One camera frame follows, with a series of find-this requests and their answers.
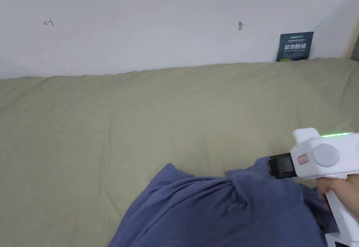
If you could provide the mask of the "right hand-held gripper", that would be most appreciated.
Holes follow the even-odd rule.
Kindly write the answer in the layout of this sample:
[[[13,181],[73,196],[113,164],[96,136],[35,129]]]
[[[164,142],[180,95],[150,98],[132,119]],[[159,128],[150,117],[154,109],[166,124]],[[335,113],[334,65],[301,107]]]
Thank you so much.
[[[269,172],[277,179],[341,178],[359,172],[359,134],[320,135],[314,128],[292,133],[296,145],[289,153],[271,156]],[[333,191],[326,196],[338,232],[325,235],[329,247],[357,247],[359,224]]]

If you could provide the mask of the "person's right hand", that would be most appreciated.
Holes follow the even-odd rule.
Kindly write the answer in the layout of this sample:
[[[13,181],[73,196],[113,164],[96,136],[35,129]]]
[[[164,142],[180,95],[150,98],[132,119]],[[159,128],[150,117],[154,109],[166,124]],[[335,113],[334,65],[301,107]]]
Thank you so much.
[[[317,178],[316,183],[321,198],[332,191],[348,212],[359,221],[359,175],[350,174],[346,179]]]

